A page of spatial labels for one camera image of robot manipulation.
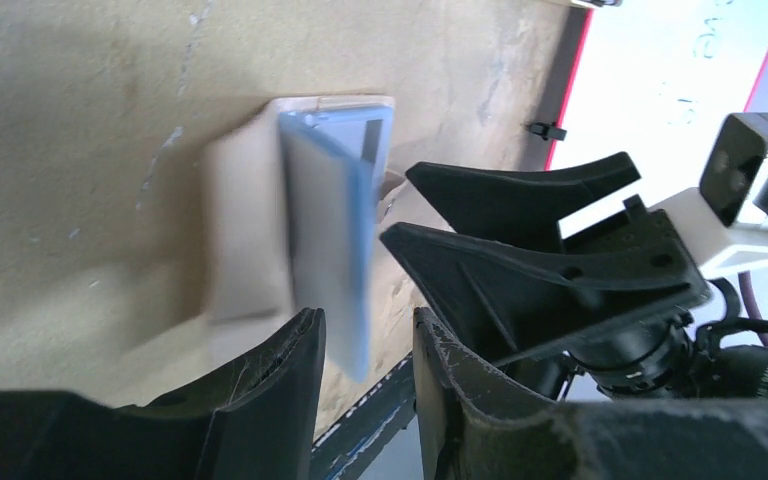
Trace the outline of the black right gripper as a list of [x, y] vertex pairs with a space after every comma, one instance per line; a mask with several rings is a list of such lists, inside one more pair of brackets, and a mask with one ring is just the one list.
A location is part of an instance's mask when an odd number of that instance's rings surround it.
[[564, 254], [400, 222], [380, 240], [463, 345], [552, 399], [579, 372], [612, 399], [748, 397], [768, 358], [718, 347], [760, 329], [729, 284], [724, 319], [687, 334], [709, 288], [675, 238]]

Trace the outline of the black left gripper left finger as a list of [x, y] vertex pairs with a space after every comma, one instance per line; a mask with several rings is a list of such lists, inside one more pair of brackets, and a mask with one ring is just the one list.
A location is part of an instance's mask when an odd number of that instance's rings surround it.
[[144, 406], [0, 391], [0, 479], [304, 479], [324, 367], [320, 309]]

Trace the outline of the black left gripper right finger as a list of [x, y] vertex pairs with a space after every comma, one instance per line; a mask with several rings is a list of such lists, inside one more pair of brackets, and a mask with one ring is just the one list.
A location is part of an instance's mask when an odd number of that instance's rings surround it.
[[768, 400], [555, 402], [413, 321], [428, 479], [768, 479]]

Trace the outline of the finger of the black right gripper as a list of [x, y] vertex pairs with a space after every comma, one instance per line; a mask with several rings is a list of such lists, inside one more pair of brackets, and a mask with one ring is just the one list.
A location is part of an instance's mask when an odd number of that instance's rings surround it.
[[619, 152], [551, 171], [419, 162], [406, 178], [458, 234], [540, 252], [563, 250], [558, 222], [641, 178]]

